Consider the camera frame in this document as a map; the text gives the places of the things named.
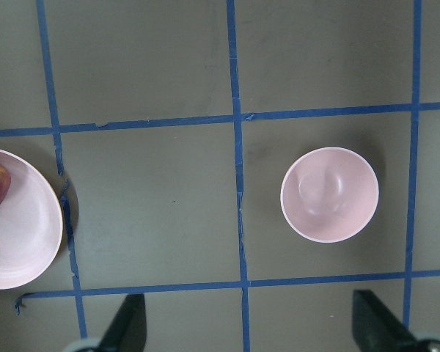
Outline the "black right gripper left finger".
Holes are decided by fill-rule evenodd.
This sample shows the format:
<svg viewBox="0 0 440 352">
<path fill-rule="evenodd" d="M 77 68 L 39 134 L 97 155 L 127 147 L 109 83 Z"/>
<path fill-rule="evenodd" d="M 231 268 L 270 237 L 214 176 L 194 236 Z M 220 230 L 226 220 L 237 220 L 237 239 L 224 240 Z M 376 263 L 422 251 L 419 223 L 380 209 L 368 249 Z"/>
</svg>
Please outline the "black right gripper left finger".
<svg viewBox="0 0 440 352">
<path fill-rule="evenodd" d="M 130 294 L 114 316 L 96 351 L 142 352 L 147 341 L 144 294 Z"/>
</svg>

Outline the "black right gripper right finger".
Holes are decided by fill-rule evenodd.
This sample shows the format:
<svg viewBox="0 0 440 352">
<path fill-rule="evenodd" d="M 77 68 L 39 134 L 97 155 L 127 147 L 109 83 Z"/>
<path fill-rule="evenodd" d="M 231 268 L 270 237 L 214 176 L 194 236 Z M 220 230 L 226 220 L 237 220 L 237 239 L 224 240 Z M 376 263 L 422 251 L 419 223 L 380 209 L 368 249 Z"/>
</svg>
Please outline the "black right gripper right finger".
<svg viewBox="0 0 440 352">
<path fill-rule="evenodd" d="M 352 337 L 360 351 L 424 351 L 424 345 L 371 290 L 354 290 Z"/>
</svg>

